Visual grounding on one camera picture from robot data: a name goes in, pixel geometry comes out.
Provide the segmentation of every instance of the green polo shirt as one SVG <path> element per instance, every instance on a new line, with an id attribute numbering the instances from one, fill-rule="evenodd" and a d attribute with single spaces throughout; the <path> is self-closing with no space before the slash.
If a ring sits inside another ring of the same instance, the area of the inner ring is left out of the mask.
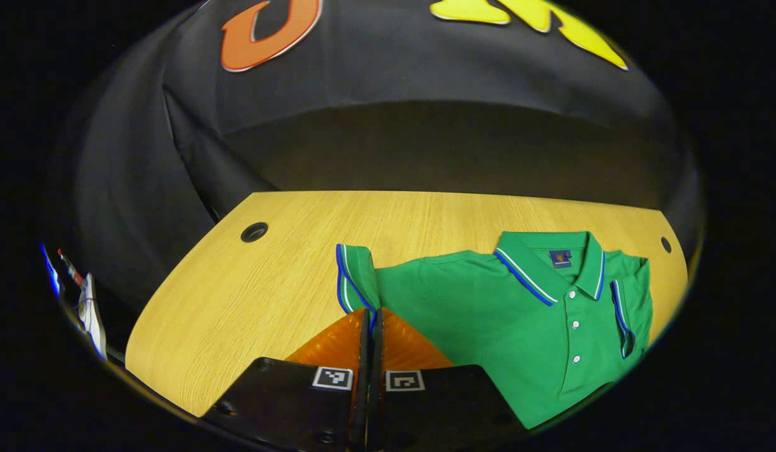
<path id="1" fill-rule="evenodd" d="M 591 232 L 503 232 L 494 254 L 384 269 L 339 244 L 337 263 L 344 311 L 385 306 L 455 365 L 479 364 L 527 428 L 623 377 L 649 342 L 647 259 Z"/>

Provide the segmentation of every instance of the desk surface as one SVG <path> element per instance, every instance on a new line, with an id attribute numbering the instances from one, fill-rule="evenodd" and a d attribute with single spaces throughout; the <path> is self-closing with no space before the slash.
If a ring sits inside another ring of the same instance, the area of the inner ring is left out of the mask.
<path id="1" fill-rule="evenodd" d="M 241 241 L 257 222 L 268 224 L 267 233 Z M 503 231 L 591 231 L 606 251 L 649 258 L 651 342 L 683 298 L 686 261 L 659 211 L 461 193 L 254 193 L 156 290 L 127 344 L 126 367 L 200 417 L 253 360 L 282 360 L 344 315 L 336 244 L 368 247 L 380 268 L 465 249 L 491 254 Z"/>

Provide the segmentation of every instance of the yellow letter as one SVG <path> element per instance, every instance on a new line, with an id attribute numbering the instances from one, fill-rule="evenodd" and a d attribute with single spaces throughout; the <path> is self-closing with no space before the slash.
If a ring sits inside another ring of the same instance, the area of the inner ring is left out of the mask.
<path id="1" fill-rule="evenodd" d="M 511 9 L 520 19 L 531 28 L 541 33 L 549 33 L 551 28 L 551 12 L 561 20 L 558 31 L 578 48 L 598 55 L 598 57 L 615 64 L 618 68 L 628 70 L 620 55 L 608 45 L 608 43 L 591 29 L 571 14 L 563 11 L 545 0 L 498 0 Z M 498 20 L 501 18 L 497 11 L 501 9 L 488 5 L 487 0 L 442 0 L 430 5 L 430 11 L 435 17 L 448 20 L 465 20 L 484 23 L 508 23 Z"/>

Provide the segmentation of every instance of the polo shirt collar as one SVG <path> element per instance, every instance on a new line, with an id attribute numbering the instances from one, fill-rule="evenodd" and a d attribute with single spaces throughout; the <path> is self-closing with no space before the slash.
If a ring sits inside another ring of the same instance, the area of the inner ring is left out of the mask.
<path id="1" fill-rule="evenodd" d="M 600 300 L 605 280 L 606 255 L 591 232 L 503 232 L 494 255 L 536 297 L 548 306 L 558 303 L 572 285 L 541 260 L 533 249 L 583 250 L 583 262 L 574 285 L 588 297 Z"/>

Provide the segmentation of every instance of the shirt label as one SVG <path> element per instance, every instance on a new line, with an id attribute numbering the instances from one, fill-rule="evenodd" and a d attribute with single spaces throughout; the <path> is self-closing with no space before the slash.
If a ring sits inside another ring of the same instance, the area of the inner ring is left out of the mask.
<path id="1" fill-rule="evenodd" d="M 572 252 L 566 249 L 549 252 L 549 259 L 552 260 L 552 268 L 554 269 L 565 269 L 566 267 L 571 267 L 572 262 L 569 262 L 571 258 Z"/>

